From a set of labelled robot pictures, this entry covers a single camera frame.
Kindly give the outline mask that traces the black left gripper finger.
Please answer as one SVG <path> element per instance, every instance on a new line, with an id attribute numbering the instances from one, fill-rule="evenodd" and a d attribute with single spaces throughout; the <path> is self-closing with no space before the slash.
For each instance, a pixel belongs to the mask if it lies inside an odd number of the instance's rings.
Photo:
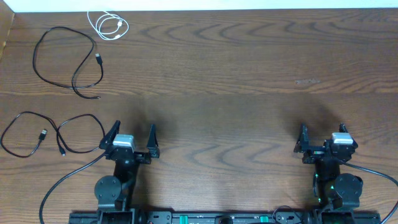
<path id="1" fill-rule="evenodd" d="M 107 149 L 108 146 L 113 144 L 113 140 L 115 139 L 116 135 L 119 133 L 119 127 L 121 122 L 116 120 L 113 124 L 112 128 L 105 134 L 99 144 L 100 149 Z"/>
<path id="2" fill-rule="evenodd" d="M 157 142 L 155 124 L 152 124 L 150 126 L 149 138 L 148 138 L 148 142 L 147 142 L 147 149 L 149 150 L 149 154 L 152 158 L 160 157 L 160 149 L 159 149 L 159 144 Z"/>

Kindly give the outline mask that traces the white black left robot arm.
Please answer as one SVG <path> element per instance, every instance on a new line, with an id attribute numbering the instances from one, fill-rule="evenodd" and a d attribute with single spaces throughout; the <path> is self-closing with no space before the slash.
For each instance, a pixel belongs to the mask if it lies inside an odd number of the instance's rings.
<path id="1" fill-rule="evenodd" d="M 150 126 L 147 151 L 141 152 L 136 150 L 134 136 L 119 133 L 120 124 L 116 121 L 99 144 L 105 159 L 115 162 L 115 167 L 113 175 L 100 178 L 95 185 L 94 193 L 98 200 L 96 222 L 144 223 L 146 217 L 130 204 L 140 165 L 150 164 L 160 157 L 156 128 L 154 124 Z"/>

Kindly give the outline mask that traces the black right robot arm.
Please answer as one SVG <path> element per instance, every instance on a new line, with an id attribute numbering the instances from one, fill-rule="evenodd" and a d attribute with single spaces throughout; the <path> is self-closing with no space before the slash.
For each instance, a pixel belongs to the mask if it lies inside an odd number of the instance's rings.
<path id="1" fill-rule="evenodd" d="M 310 144 L 308 128 L 302 124 L 294 147 L 302 153 L 304 164 L 313 164 L 313 193 L 319 206 L 307 212 L 304 223 L 355 223 L 353 210 L 360 205 L 363 181 L 360 177 L 342 173 L 340 166 L 352 158 L 358 144 L 343 123 L 321 146 Z"/>

